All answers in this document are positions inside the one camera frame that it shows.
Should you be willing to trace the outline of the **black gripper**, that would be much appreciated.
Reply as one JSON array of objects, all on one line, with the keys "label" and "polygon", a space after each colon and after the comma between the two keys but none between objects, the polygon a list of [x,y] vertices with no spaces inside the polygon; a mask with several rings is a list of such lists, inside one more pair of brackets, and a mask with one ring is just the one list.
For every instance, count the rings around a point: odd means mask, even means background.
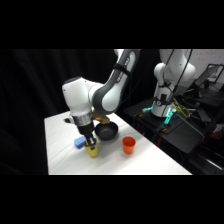
[{"label": "black gripper", "polygon": [[[94,124],[90,123],[85,126],[79,126],[78,130],[81,135],[85,136],[85,139],[86,139],[85,144],[87,146],[90,146],[91,145],[91,135],[94,131]],[[97,145],[97,139],[95,138],[95,136],[92,136],[92,146],[96,146],[96,145]]]}]

